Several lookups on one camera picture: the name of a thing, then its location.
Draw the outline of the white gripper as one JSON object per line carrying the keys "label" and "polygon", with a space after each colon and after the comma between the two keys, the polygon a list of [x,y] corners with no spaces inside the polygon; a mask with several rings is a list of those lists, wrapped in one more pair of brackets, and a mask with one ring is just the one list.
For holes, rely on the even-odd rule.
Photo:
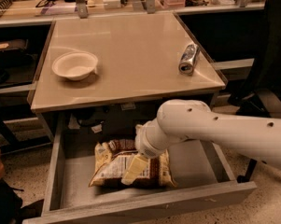
{"label": "white gripper", "polygon": [[144,125],[137,124],[135,130],[135,148],[140,154],[132,155],[123,173],[121,183],[126,186],[132,185],[147,168],[148,159],[157,158],[169,146],[189,139],[185,134],[180,134],[177,127],[171,127],[157,119],[148,121]]}

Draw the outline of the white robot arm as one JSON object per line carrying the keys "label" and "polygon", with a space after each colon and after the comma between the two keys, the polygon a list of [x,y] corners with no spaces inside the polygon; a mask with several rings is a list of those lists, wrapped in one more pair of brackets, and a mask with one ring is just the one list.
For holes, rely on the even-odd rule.
{"label": "white robot arm", "polygon": [[281,170],[281,119],[219,114],[196,100],[169,100],[136,127],[135,148],[121,182],[132,185],[148,161],[187,140],[212,142]]}

